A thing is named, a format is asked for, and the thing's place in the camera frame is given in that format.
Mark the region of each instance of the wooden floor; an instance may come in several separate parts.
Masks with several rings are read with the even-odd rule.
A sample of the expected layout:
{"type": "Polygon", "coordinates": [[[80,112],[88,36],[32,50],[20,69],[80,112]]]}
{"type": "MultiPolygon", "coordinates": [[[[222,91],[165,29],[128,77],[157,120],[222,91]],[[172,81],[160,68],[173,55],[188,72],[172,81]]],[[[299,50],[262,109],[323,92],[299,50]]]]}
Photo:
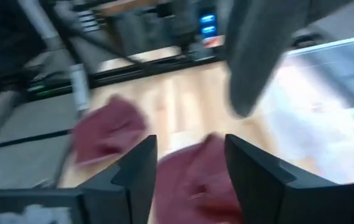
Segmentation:
{"type": "MultiPolygon", "coordinates": [[[[173,54],[168,48],[136,57],[173,54]]],[[[104,63],[102,70],[125,65],[116,59],[104,63]]],[[[147,134],[157,135],[159,158],[209,133],[231,133],[330,180],[354,182],[354,118],[346,113],[344,100],[312,74],[313,67],[297,57],[286,58],[246,119],[229,106],[229,73],[223,62],[98,88],[91,108],[100,108],[113,94],[135,103],[149,123],[147,134]],[[342,121],[348,120],[351,126],[343,127],[347,122],[342,121]]],[[[114,161],[79,168],[71,155],[61,186],[74,187],[114,161]]]]}

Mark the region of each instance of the blue light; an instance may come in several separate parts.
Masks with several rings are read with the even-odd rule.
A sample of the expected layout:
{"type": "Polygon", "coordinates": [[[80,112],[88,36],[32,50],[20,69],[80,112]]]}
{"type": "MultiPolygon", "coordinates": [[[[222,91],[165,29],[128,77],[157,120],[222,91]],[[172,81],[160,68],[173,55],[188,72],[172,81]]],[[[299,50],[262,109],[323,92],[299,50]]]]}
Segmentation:
{"type": "Polygon", "coordinates": [[[211,34],[211,33],[215,33],[215,31],[216,31],[215,26],[208,26],[202,29],[202,34],[211,34]]]}
{"type": "Polygon", "coordinates": [[[202,18],[200,18],[200,23],[202,23],[202,24],[206,24],[206,23],[210,23],[210,22],[215,22],[214,15],[206,15],[206,16],[202,16],[202,18]]]}

